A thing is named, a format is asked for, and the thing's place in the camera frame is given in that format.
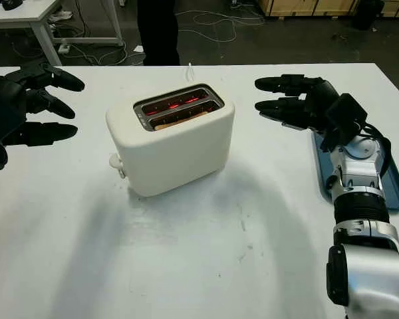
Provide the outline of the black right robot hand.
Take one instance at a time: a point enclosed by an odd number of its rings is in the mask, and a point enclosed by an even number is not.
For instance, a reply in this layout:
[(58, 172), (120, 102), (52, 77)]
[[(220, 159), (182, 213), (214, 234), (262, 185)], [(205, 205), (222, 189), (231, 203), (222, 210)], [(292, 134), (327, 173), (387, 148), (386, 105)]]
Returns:
[(257, 102), (255, 109), (261, 116), (296, 130), (325, 131), (329, 125), (325, 113), (339, 98), (329, 81), (303, 74), (259, 78), (255, 80), (255, 87), (284, 94), (276, 100)]

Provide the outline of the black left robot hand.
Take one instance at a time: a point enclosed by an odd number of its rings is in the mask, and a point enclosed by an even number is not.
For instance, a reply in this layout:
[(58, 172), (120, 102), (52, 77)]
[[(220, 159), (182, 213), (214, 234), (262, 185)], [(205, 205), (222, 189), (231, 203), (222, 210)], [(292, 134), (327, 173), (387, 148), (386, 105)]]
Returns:
[(47, 111), (66, 119), (74, 110), (47, 92), (46, 87), (81, 92), (82, 80), (46, 62), (22, 66), (0, 76), (0, 144), (2, 146), (47, 146), (66, 140), (78, 131), (76, 126), (57, 122), (29, 122), (27, 114)]

